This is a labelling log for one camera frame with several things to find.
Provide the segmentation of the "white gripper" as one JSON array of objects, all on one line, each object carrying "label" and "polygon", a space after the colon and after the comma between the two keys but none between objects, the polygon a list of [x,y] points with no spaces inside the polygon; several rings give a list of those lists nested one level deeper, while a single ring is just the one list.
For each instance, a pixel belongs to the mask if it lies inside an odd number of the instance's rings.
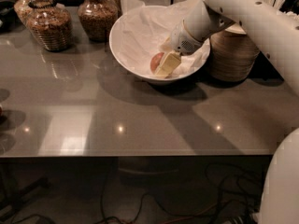
[{"label": "white gripper", "polygon": [[181,64],[180,53],[193,54],[204,42],[203,29],[188,23],[186,19],[180,21],[160,45],[160,51],[164,52],[164,56],[153,74],[158,78],[168,77]]}]

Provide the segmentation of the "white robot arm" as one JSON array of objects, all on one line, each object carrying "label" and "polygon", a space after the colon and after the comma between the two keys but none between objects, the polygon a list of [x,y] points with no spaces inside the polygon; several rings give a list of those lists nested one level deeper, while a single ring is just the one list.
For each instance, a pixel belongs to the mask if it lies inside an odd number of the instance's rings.
[{"label": "white robot arm", "polygon": [[[299,92],[299,22],[263,0],[199,0],[166,48],[192,54],[213,34],[239,24],[293,91]],[[258,224],[299,223],[299,129],[278,146],[264,181]]]}]

